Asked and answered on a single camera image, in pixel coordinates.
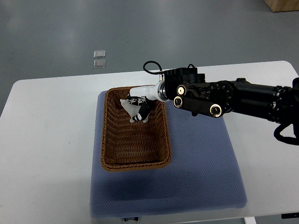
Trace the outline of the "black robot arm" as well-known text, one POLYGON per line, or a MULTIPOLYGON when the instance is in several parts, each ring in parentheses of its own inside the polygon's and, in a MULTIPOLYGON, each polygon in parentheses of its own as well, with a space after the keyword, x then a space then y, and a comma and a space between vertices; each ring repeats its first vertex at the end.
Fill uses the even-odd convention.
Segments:
POLYGON ((236 112, 276 122, 274 137, 290 145, 299 144, 299 79, 292 86, 252 84, 245 78, 206 82, 193 64, 186 68, 159 70, 164 80, 158 88, 162 99, 176 108, 218 118, 236 112))

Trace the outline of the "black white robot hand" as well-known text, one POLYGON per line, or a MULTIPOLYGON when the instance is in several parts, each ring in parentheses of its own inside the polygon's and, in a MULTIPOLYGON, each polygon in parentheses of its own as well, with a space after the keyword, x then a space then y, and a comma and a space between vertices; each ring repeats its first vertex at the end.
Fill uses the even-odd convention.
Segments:
POLYGON ((126 100, 132 105, 141 106, 139 113, 137 114, 141 116, 141 120, 144 120, 149 116, 155 101, 169 101, 166 96, 164 81, 159 81, 156 85, 131 88, 126 100))

